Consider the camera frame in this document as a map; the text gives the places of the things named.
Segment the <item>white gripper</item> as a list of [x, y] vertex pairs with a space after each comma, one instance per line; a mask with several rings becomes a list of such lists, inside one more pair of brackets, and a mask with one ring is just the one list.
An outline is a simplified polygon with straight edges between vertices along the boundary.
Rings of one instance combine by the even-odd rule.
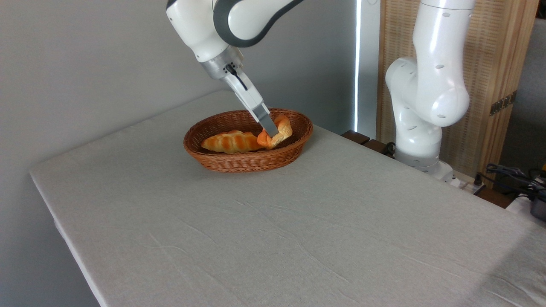
[[256, 122], [265, 129], [271, 138], [278, 134], [278, 128], [270, 116], [270, 111], [263, 103], [250, 78], [242, 70], [224, 70], [224, 81], [231, 87], [242, 105], [249, 111]]

